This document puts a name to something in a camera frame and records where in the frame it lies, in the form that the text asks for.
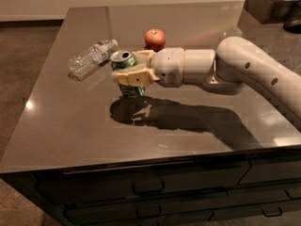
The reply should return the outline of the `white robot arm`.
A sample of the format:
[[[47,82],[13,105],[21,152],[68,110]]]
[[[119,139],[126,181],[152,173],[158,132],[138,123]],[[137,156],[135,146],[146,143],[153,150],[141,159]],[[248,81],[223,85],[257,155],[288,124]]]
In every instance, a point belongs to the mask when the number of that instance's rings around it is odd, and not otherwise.
[[[194,85],[211,93],[232,95],[247,85],[295,128],[301,128],[301,76],[244,38],[225,38],[215,50],[119,50],[111,61],[112,79],[123,86]]]

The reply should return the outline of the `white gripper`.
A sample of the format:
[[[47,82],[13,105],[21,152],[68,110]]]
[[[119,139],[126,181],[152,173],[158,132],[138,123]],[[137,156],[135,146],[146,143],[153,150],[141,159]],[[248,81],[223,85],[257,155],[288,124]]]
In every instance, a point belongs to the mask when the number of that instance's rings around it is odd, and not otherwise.
[[[127,68],[113,68],[111,77],[120,85],[148,87],[157,83],[165,88],[182,85],[184,50],[166,48],[158,53],[153,50],[135,51],[137,65]]]

